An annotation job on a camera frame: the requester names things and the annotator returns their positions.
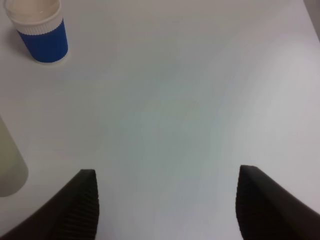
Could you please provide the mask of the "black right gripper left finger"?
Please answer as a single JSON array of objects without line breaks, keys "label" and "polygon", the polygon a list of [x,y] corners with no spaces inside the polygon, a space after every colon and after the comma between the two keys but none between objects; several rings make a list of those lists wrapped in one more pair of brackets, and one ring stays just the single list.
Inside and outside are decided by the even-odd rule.
[{"label": "black right gripper left finger", "polygon": [[56,195],[2,240],[94,240],[100,216],[96,171],[80,170]]}]

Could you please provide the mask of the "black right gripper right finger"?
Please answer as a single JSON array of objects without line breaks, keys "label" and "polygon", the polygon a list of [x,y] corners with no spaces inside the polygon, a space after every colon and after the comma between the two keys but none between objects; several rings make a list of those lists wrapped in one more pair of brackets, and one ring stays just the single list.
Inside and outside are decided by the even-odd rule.
[{"label": "black right gripper right finger", "polygon": [[256,166],[239,168],[235,213],[244,240],[320,238],[320,215]]}]

